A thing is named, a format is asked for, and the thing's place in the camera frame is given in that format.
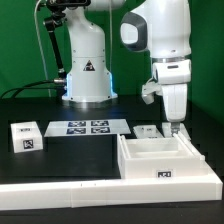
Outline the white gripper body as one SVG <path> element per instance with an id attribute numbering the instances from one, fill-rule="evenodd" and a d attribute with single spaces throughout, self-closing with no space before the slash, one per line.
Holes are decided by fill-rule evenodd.
<path id="1" fill-rule="evenodd" d="M 161 87 L 167 120 L 183 121 L 187 108 L 187 84 L 191 81 L 191 60 L 154 63 L 153 77 Z"/>

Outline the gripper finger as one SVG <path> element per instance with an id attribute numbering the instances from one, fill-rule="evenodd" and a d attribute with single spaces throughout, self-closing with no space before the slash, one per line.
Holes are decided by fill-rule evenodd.
<path id="1" fill-rule="evenodd" d="M 171 123 L 171 135 L 177 134 L 180 131 L 180 123 L 172 122 Z"/>

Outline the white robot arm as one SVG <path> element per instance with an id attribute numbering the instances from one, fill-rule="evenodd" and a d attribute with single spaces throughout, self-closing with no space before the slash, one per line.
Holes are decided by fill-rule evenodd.
<path id="1" fill-rule="evenodd" d="M 65 9 L 72 55 L 63 99 L 100 103 L 117 94 L 103 52 L 104 33 L 86 19 L 84 9 Z M 171 131 L 177 133 L 186 117 L 187 84 L 191 81 L 191 33 L 188 0 L 145 0 L 121 20 L 122 44 L 130 51 L 150 54 L 151 79 L 142 86 L 145 103 L 163 97 Z"/>

